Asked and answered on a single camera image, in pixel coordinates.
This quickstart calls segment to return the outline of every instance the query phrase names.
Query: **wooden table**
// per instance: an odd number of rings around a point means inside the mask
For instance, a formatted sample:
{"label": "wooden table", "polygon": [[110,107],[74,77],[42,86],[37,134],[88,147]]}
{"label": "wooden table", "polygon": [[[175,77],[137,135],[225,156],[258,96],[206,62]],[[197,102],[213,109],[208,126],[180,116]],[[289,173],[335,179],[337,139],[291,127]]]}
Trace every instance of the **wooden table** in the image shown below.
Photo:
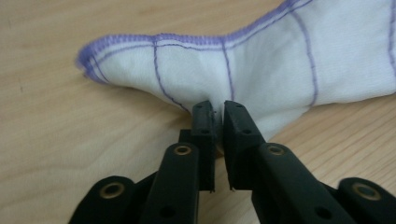
{"label": "wooden table", "polygon": [[[74,66],[106,34],[222,35],[280,0],[0,2],[0,223],[66,223],[99,179],[158,169],[185,112],[133,89],[96,84]],[[396,95],[311,109],[271,139],[337,186],[370,179],[396,194]],[[199,223],[258,223],[250,192],[201,193]]]}

